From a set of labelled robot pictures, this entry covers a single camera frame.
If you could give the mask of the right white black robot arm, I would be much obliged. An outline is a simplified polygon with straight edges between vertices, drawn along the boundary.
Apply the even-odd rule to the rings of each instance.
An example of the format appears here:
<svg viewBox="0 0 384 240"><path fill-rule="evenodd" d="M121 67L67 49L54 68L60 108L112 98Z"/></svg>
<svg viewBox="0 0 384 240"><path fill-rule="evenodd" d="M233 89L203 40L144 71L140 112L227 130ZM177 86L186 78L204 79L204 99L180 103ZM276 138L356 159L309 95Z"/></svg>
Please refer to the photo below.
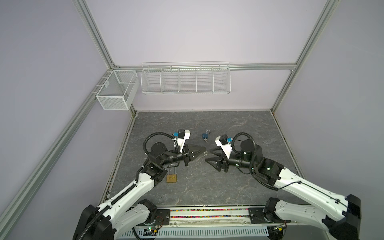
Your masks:
<svg viewBox="0 0 384 240"><path fill-rule="evenodd" d="M251 139L235 150L234 141L217 140L213 158L206 162L218 172L230 166L248 169L248 174L268 189L286 191L308 203L291 204L269 198L260 217L268 223L297 222L317 227L337 240L358 240L362 220L361 199L350 194L339 195L325 190L293 173L282 164L264 157L261 146Z"/></svg>

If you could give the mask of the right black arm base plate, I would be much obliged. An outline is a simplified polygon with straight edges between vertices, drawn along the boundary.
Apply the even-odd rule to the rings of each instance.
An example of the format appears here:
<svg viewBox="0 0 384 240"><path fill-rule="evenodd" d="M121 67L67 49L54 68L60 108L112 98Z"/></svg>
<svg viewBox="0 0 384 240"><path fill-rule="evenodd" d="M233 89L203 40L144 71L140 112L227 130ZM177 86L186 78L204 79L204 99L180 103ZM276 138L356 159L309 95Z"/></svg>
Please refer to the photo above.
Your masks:
<svg viewBox="0 0 384 240"><path fill-rule="evenodd" d="M252 224L283 224L285 222L275 212L265 211L262 207L248 208L248 211Z"/></svg>

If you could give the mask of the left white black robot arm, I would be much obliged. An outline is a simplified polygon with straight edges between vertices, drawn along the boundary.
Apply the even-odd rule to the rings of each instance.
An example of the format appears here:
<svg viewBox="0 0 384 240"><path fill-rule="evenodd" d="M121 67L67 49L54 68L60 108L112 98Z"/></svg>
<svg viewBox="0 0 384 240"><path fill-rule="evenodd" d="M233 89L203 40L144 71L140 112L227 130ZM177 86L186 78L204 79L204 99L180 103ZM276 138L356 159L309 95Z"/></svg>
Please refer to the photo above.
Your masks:
<svg viewBox="0 0 384 240"><path fill-rule="evenodd" d="M140 224L155 222L157 206L142 196L154 189L168 174L167 166L188 165L206 151L206 147L186 144L182 150L168 150L155 143L135 179L118 194L95 207L86 207L79 219L74 240L116 240Z"/></svg>

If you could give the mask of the blue padlock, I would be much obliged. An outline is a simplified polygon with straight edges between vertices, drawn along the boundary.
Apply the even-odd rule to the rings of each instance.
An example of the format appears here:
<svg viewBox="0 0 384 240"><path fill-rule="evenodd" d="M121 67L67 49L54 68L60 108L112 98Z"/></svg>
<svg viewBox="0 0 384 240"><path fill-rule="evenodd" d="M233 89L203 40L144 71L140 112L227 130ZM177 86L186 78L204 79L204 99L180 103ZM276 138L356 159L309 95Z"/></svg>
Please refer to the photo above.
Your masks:
<svg viewBox="0 0 384 240"><path fill-rule="evenodd" d="M210 134L211 134L211 131L210 130L206 130L206 132L202 134L203 140L204 140L204 138L208 139Z"/></svg>

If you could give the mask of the brass padlock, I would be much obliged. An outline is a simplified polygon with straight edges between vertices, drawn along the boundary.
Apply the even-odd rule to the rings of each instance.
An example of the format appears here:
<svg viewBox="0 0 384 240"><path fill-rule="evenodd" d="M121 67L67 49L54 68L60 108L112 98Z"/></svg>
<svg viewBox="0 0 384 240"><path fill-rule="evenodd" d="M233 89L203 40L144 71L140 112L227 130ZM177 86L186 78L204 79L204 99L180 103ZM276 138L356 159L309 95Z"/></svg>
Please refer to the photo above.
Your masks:
<svg viewBox="0 0 384 240"><path fill-rule="evenodd" d="M170 184L170 183L176 183L176 182L177 182L177 168L176 167L169 168L166 183Z"/></svg>

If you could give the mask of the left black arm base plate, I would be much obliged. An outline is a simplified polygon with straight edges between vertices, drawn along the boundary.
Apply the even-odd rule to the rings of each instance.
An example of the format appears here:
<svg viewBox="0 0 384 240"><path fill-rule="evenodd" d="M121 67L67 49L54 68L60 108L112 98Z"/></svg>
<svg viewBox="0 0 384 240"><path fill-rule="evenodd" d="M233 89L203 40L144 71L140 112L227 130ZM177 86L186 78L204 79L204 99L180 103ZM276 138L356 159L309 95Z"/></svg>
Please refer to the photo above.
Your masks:
<svg viewBox="0 0 384 240"><path fill-rule="evenodd" d="M171 210L170 209L157 209L155 212L150 213L149 218L140 226L168 226L171 220Z"/></svg>

